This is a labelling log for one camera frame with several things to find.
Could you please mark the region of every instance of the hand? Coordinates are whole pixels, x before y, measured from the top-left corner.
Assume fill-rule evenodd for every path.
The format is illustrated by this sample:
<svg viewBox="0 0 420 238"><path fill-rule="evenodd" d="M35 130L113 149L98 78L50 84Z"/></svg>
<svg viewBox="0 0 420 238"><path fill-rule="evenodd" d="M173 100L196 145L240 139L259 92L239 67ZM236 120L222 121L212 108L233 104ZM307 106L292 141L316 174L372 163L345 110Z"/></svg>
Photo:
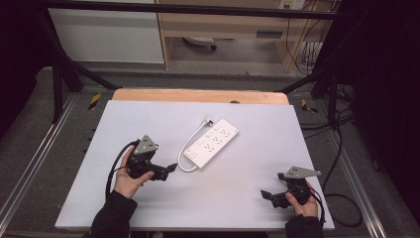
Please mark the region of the hand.
<svg viewBox="0 0 420 238"><path fill-rule="evenodd" d="M134 196L134 194L140 186L143 186L143 184L149 179L151 179L151 177L155 174L153 172L147 172L140 178L131 178L129 174L127 174L127 168L125 168L125 165L133 150L134 147L132 146L126 153L126 155L124 155L123 161L121 162L122 169L117 171L117 178L115 180L114 186L114 190L118 191L123 196L129 199L131 199Z"/></svg>
<svg viewBox="0 0 420 238"><path fill-rule="evenodd" d="M312 190L313 188L309 182L308 182L308 185L310 189ZM318 204L316 203L316 200L312 195L309 196L308 201L304 205L301 205L293 196L293 194L291 194L290 192L286 194L286 198L290 202L290 204L293 206L294 213L296 215L302 214L303 216L318 217Z"/></svg>

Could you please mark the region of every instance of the black sleeve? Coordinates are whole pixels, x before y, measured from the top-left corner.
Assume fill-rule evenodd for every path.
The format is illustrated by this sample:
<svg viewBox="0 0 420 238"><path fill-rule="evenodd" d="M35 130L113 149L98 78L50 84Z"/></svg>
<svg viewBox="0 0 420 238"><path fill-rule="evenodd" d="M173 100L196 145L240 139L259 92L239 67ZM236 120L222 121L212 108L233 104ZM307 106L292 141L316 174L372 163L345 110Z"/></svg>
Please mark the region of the black sleeve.
<svg viewBox="0 0 420 238"><path fill-rule="evenodd" d="M128 238L130 218L136 208L135 201L113 190L105 205L96 214L89 233L83 237Z"/></svg>
<svg viewBox="0 0 420 238"><path fill-rule="evenodd" d="M324 238L318 217L298 215L286 223L287 238Z"/></svg>

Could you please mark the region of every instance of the white tabletop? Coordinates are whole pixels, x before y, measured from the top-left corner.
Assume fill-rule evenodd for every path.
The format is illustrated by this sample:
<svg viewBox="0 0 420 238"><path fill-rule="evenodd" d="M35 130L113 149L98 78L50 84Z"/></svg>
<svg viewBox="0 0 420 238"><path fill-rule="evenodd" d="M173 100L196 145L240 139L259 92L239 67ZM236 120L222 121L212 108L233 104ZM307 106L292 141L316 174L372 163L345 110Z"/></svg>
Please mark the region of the white tabletop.
<svg viewBox="0 0 420 238"><path fill-rule="evenodd" d="M202 170L180 169L166 181L148 181L134 196L139 206L133 230L262 230L284 228L291 207L273 208L260 190L287 190L277 173L292 166L313 170L292 106L262 104L109 101L55 224L87 230L105 201L105 184L116 157L128 143L148 134L159 144L152 162L176 163L185 140L208 115L240 132ZM202 129L192 144L208 128ZM192 166L184 158L183 165ZM324 195L317 178L308 179ZM334 229L328 207L325 229Z"/></svg>

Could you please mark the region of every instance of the power strip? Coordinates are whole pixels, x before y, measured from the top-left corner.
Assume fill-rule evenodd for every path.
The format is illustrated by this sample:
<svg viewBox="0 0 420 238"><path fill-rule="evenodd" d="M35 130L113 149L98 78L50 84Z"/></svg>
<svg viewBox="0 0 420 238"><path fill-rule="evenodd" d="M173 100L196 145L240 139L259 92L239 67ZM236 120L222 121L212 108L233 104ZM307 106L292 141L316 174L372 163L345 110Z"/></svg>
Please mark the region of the power strip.
<svg viewBox="0 0 420 238"><path fill-rule="evenodd" d="M183 154L198 168L203 168L238 133L236 127L222 119Z"/></svg>

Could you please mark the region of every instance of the white wall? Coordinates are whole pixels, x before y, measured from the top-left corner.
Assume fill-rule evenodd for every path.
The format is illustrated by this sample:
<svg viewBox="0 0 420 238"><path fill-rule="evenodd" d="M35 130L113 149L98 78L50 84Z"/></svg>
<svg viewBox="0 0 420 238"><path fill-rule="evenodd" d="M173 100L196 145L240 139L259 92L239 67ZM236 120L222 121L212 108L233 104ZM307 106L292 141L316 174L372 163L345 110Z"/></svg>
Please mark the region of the white wall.
<svg viewBox="0 0 420 238"><path fill-rule="evenodd" d="M154 0L105 0L154 4ZM164 63L156 13L50 9L64 50L76 61Z"/></svg>

